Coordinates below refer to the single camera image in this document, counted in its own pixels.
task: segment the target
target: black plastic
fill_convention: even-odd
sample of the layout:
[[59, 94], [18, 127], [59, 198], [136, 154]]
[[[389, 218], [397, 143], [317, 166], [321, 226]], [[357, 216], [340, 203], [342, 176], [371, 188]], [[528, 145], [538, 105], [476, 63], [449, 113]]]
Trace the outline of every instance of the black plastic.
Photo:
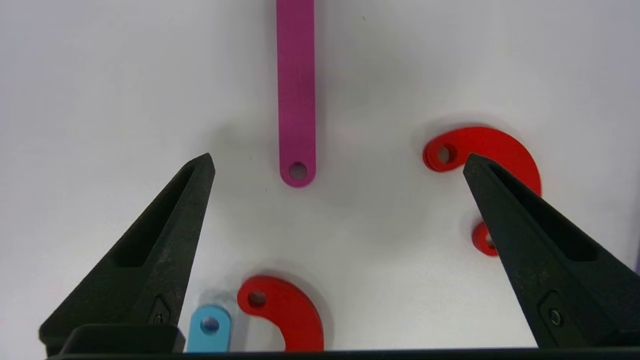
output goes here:
[[178, 171], [42, 324], [49, 356], [82, 325], [178, 324], [214, 175], [209, 154]]
[[538, 346], [640, 345], [636, 273], [497, 163], [464, 175]]

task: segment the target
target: screw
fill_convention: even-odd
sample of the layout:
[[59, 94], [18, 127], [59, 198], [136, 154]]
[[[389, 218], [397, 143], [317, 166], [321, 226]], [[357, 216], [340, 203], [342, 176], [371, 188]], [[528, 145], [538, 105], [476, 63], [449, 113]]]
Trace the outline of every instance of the screw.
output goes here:
[[562, 325], [562, 315], [560, 315], [560, 312], [558, 310], [551, 309], [549, 311], [549, 317], [551, 318], [551, 323], [555, 326]]

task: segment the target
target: plastic part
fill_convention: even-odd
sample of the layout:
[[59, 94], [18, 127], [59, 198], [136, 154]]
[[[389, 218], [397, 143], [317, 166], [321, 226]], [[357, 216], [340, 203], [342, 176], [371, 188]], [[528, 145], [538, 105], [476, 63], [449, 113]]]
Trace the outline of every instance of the plastic part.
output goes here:
[[[529, 151], [511, 135], [490, 127], [463, 127], [442, 134], [427, 143], [422, 160], [433, 171], [447, 172], [464, 165], [471, 153], [499, 163], [533, 192], [542, 194], [540, 173]], [[487, 243], [488, 235], [486, 224], [481, 222], [471, 237], [482, 253], [497, 256], [495, 247]]]
[[191, 315], [187, 352], [227, 352], [231, 342], [231, 315], [224, 307], [204, 305]]
[[240, 287], [238, 306], [248, 315], [276, 325], [287, 352], [324, 350], [322, 321], [311, 300], [295, 285], [277, 277], [258, 275]]
[[277, 0], [280, 176], [306, 186], [316, 175], [314, 0]]

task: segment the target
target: red curved piece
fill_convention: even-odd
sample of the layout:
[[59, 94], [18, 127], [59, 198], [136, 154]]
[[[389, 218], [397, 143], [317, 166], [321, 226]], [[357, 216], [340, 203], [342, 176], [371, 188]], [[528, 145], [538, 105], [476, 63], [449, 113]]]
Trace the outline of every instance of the red curved piece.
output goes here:
[[[445, 162], [438, 157], [442, 148], [448, 152]], [[511, 135], [490, 127], [463, 127], [442, 134], [427, 143], [422, 160], [431, 170], [446, 172], [464, 165], [472, 152], [497, 162], [535, 193], [542, 194], [540, 173], [529, 151]], [[486, 241], [488, 235], [486, 224], [480, 223], [472, 233], [474, 245], [486, 255], [497, 256], [495, 248]]]
[[237, 301], [245, 313], [265, 318], [280, 329], [286, 352], [324, 350], [316, 307], [290, 282], [266, 275], [251, 277], [238, 290]]

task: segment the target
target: hole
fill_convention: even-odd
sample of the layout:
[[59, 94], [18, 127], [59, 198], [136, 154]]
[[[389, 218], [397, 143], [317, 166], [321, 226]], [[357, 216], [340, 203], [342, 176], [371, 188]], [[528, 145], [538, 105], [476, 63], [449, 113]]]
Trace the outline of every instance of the hole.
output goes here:
[[495, 245], [493, 244], [493, 239], [491, 239], [491, 234], [487, 234], [485, 240], [486, 240], [487, 246], [489, 246], [490, 249], [495, 249]]
[[267, 303], [267, 295], [262, 291], [253, 291], [249, 294], [249, 306], [262, 307]]
[[200, 329], [207, 335], [213, 335], [220, 329], [220, 323], [211, 316], [207, 316], [200, 322]]
[[307, 167], [303, 163], [293, 163], [289, 167], [289, 175], [294, 180], [303, 180], [307, 176]]
[[438, 160], [440, 160], [441, 163], [445, 163], [445, 164], [448, 163], [450, 161], [450, 158], [451, 158], [451, 153], [449, 152], [446, 146], [443, 146], [438, 149]]
[[453, 145], [445, 144], [438, 149], [438, 161], [443, 164], [450, 164], [456, 159], [456, 148]]

